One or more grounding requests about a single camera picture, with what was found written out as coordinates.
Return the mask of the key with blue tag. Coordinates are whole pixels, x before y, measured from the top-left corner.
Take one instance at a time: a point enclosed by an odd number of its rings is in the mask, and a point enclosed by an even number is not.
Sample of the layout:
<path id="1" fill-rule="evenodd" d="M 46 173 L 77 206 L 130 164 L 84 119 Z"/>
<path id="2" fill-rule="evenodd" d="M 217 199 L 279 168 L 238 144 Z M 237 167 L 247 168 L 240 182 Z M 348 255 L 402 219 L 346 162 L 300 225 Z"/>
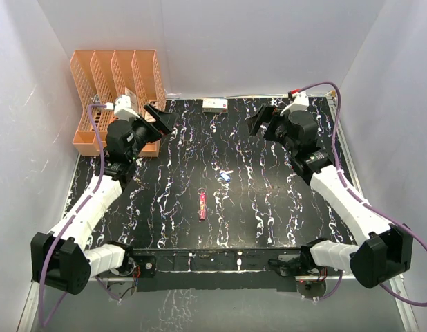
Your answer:
<path id="1" fill-rule="evenodd" d="M 221 179 L 223 179 L 225 182 L 231 181 L 231 174 L 233 173 L 233 170 L 220 170 L 219 175 Z"/>

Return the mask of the pink strap keyring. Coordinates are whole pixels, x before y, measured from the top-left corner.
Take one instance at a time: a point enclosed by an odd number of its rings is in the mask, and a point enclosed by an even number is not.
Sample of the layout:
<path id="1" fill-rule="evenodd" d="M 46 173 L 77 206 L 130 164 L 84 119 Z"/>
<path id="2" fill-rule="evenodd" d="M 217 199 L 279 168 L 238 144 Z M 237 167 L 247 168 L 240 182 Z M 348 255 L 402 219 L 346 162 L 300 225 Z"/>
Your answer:
<path id="1" fill-rule="evenodd" d="M 207 196 L 206 189 L 199 188 L 199 220 L 204 221 L 207 218 Z"/>

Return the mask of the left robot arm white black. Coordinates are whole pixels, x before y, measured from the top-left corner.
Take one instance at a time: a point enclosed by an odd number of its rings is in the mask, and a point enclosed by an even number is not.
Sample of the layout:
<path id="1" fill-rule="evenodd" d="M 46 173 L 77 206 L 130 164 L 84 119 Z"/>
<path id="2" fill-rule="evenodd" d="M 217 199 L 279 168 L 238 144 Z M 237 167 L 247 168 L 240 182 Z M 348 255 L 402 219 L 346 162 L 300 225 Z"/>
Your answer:
<path id="1" fill-rule="evenodd" d="M 137 159 L 147 144 L 173 131 L 178 118 L 146 104 L 154 122 L 132 111 L 121 111 L 103 138 L 97 135 L 100 171 L 92 177 L 76 204 L 49 232 L 38 232 L 30 243 L 32 278 L 41 288 L 50 286 L 77 295 L 91 277 L 114 270 L 127 276 L 135 268 L 130 245 L 110 241 L 88 250 L 94 228 L 133 179 Z"/>

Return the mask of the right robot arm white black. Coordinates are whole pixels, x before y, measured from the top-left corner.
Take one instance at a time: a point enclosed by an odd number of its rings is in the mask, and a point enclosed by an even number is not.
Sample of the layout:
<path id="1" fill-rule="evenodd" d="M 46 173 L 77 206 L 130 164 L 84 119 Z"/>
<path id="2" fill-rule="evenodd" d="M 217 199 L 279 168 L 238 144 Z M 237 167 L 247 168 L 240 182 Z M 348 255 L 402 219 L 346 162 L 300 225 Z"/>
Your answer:
<path id="1" fill-rule="evenodd" d="M 335 268 L 352 273 L 362 286 L 373 288 L 410 268 L 412 237 L 364 207 L 363 199 L 353 197 L 357 191 L 319 142 L 319 126 L 313 113 L 263 105 L 245 122 L 252 136 L 267 124 L 264 138 L 287 150 L 296 175 L 331 205 L 356 241 L 347 245 L 317 239 L 301 246 L 296 262 L 306 273 L 314 275 L 324 267 Z"/>

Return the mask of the white small cardboard box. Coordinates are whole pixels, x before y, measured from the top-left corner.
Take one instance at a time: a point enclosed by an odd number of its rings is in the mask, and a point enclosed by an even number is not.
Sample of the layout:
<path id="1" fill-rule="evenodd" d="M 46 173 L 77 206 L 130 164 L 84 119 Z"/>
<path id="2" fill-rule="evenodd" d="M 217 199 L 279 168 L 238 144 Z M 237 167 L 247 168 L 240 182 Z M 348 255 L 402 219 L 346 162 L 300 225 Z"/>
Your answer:
<path id="1" fill-rule="evenodd" d="M 202 100 L 202 111 L 207 113 L 228 112 L 228 100 L 225 98 L 205 98 Z"/>

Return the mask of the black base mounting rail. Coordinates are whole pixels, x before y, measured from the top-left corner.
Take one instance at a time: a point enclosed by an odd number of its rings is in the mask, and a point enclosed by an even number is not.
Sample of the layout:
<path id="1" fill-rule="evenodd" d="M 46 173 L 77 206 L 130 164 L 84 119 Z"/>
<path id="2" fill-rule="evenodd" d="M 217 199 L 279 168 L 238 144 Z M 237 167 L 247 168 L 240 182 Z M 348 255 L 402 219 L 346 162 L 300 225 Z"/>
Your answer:
<path id="1" fill-rule="evenodd" d="M 108 282 L 131 282 L 139 292 L 257 290 L 296 292 L 315 282 L 320 291 L 338 279 L 334 268 L 299 266 L 297 248 L 135 249 L 126 272 L 101 274 Z"/>

